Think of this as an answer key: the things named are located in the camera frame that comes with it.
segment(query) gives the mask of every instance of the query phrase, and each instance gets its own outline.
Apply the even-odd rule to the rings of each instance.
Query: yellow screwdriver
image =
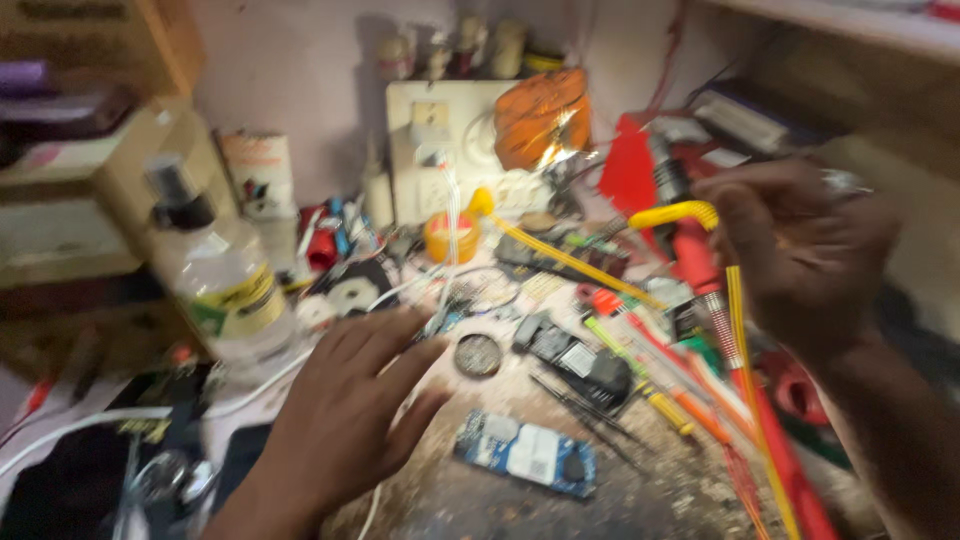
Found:
[[[677,431],[680,435],[689,435],[693,431],[693,423],[687,419],[686,415],[682,410],[677,408],[669,398],[663,395],[662,392],[659,392],[658,389],[654,386],[653,382],[647,377],[646,370],[639,365],[638,362],[635,362],[634,359],[630,356],[630,353],[623,348],[622,345],[616,342],[613,339],[613,336],[610,335],[600,323],[596,320],[593,315],[586,316],[583,319],[584,326],[589,328],[601,341],[604,342],[607,347],[610,347],[610,350],[617,356],[627,360],[627,364],[633,368],[634,372],[639,377],[640,382],[636,385],[635,391],[640,392],[640,395],[643,396],[643,399],[647,401],[658,413],[660,416],[666,419],[667,422]]]

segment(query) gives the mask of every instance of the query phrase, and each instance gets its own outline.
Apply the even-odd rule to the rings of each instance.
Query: blue circuit board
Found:
[[[588,497],[596,487],[596,453],[586,441],[474,409],[457,430],[454,455],[501,475]]]

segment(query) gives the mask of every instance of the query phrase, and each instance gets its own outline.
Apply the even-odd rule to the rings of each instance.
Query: wrist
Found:
[[[822,387],[842,381],[864,370],[882,369],[887,346],[879,330],[872,324],[841,338],[815,341],[797,348],[794,356]]]
[[[204,540],[300,539],[319,529],[325,514],[283,477],[258,461],[204,532]]]

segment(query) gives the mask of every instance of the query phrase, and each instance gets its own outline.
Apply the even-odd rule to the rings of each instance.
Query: hand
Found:
[[[400,470],[450,398],[422,391],[391,429],[446,349],[445,339],[430,339],[390,365],[428,318],[400,307],[330,330],[297,375],[262,456],[204,538],[299,537]]]
[[[694,192],[720,215],[756,322],[804,361],[870,332],[868,312],[900,223],[878,196],[831,192],[800,160],[738,167]]]

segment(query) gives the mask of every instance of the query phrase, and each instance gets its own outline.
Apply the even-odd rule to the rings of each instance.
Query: finger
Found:
[[[830,208],[831,198],[823,171],[804,160],[783,160],[745,165],[723,171],[693,186],[704,200],[712,191],[730,184],[744,184],[756,191],[774,210],[819,214]]]
[[[414,313],[408,306],[367,313],[330,354],[341,362],[353,363],[367,344],[378,341],[384,331],[405,324],[404,321],[409,321]]]
[[[380,376],[380,382],[386,388],[390,410],[396,411],[403,400],[423,378],[426,370],[446,351],[449,341],[445,337],[434,337],[418,343],[396,359],[394,365]]]
[[[752,288],[765,288],[780,277],[774,221],[756,193],[742,184],[728,184],[710,193],[723,232]]]
[[[409,307],[401,309],[402,312],[382,326],[375,339],[367,341],[350,361],[363,375],[376,377],[430,320],[426,312]]]
[[[304,369],[307,369],[310,365],[326,364],[328,361],[332,361],[331,353],[340,346],[344,338],[360,323],[360,318],[351,318],[341,320],[334,324],[326,335],[321,338],[320,342],[317,343],[316,347],[313,348],[313,353],[310,353],[310,359],[307,360]]]
[[[417,396],[406,414],[400,418],[388,438],[387,452],[384,455],[386,474],[399,471],[410,459],[417,443],[452,394],[444,388],[427,388]]]

